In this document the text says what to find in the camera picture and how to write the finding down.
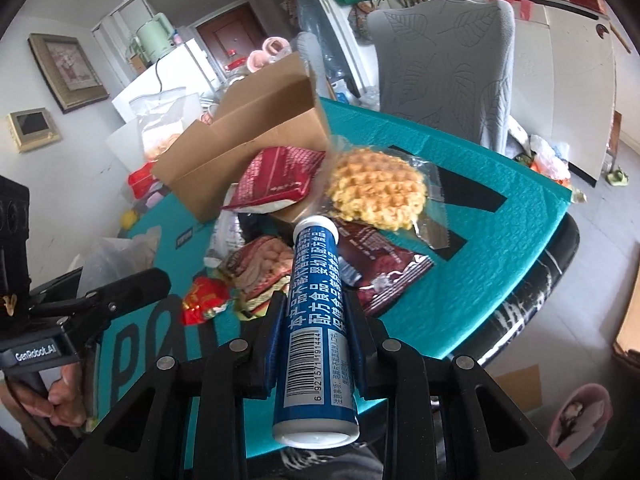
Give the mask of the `person's left hand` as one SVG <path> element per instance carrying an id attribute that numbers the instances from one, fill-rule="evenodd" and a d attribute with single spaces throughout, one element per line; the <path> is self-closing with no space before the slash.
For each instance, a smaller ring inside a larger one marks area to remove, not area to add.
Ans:
<path id="1" fill-rule="evenodd" d="M 13 391 L 27 413 L 47 418 L 54 426 L 79 428 L 87 420 L 81 393 L 82 367 L 79 363 L 61 367 L 61 377 L 42 396 L 18 382 Z"/>

